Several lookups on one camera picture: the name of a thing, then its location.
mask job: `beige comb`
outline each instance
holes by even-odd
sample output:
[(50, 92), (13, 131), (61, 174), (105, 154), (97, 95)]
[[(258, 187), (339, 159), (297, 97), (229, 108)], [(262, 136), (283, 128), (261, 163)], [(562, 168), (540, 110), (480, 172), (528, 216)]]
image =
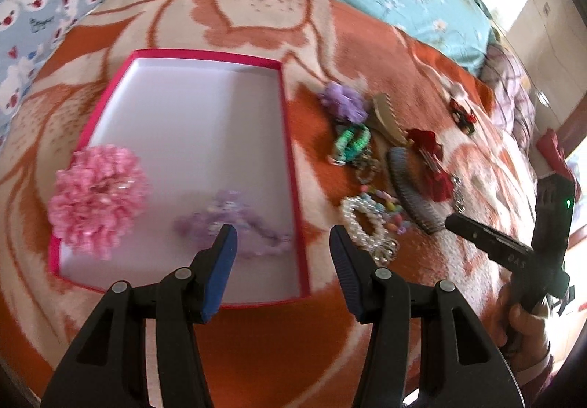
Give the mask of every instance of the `beige comb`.
[(386, 93), (378, 93), (373, 97), (373, 109), (365, 125), (378, 131), (392, 146), (407, 146), (406, 137), (397, 125), (395, 114), (391, 109), (391, 100)]

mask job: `green bracelet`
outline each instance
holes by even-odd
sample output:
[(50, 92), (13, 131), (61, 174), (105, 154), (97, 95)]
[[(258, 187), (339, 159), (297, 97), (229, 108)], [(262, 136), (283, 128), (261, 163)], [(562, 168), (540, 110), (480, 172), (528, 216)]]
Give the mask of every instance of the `green bracelet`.
[(332, 149), (332, 155), (328, 159), (333, 165), (338, 166), (352, 162), (363, 153), (370, 140), (371, 132), (365, 125), (359, 124), (348, 127), (338, 137)]

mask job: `orange blanket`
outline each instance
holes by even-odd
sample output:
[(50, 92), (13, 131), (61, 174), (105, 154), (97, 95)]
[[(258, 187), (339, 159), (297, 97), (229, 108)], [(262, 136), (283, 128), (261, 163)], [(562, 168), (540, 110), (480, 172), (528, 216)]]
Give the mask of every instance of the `orange blanket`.
[[(483, 112), (482, 105), (491, 106), (485, 87), (438, 52), (332, 0), (107, 0), (43, 67), (0, 155), (0, 354), (37, 394), (99, 299), (47, 273), (46, 204), (55, 171), (69, 164), (89, 113), (128, 54), (153, 47), (253, 54), (284, 65), (312, 295), (222, 310), (197, 328), (215, 406), (342, 408), (356, 390), (370, 328), (346, 310), (328, 231), (340, 222), (340, 199), (356, 194), (358, 183), (351, 170), (326, 159), (332, 134), (316, 97), (326, 82), (387, 92), (401, 127), (438, 134), (449, 171), (464, 182), (466, 214), (529, 243), (532, 172)], [(451, 120), (449, 95), (476, 112), (473, 138)], [(381, 141), (378, 149), (384, 150)], [(449, 211), (448, 203), (437, 207)], [(392, 270), (430, 285), (451, 279), (492, 330), (504, 281), (494, 263), (447, 231), (427, 237), (414, 229), (400, 236), (400, 245)], [(412, 379), (419, 339), (413, 331)], [(159, 406), (152, 376), (149, 385)]]

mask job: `human hand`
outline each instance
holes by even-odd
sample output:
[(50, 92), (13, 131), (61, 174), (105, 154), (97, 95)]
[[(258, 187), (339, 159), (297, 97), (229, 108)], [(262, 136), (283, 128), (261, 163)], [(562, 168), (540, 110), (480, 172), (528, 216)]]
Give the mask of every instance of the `human hand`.
[(546, 331), (549, 309), (546, 302), (543, 302), (536, 306), (533, 313), (528, 313), (520, 304), (512, 305), (510, 295), (508, 283), (502, 287), (497, 299), (497, 309), (502, 312), (503, 317), (495, 341), (498, 347), (506, 344), (507, 325), (511, 325), (522, 335), (519, 350), (509, 360), (512, 371), (516, 373), (536, 365), (547, 356), (550, 345)]

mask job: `black device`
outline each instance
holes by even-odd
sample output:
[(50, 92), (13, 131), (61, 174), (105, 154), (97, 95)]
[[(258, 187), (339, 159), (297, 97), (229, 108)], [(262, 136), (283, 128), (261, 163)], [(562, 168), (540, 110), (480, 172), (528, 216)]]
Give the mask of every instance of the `black device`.
[(236, 253), (237, 232), (224, 225), (210, 249), (158, 284), (113, 284), (55, 370), (41, 408), (150, 408), (145, 319), (156, 321), (165, 408), (211, 408), (192, 324), (218, 312)]
[(334, 226), (330, 250), (349, 311), (373, 330), (352, 408), (401, 407), (410, 319), (420, 318), (419, 396), (410, 408), (523, 407), (509, 366), (475, 312), (450, 281), (404, 281), (354, 246)]
[[(547, 294), (562, 299), (569, 288), (569, 275), (562, 263), (569, 244), (574, 200), (573, 181), (557, 173), (538, 180), (532, 247), (462, 214), (448, 216), (444, 225), (509, 269), (512, 303), (519, 302), (524, 310), (532, 312)], [(519, 336), (511, 328), (507, 335), (508, 342), (502, 350), (511, 356), (518, 349)]]

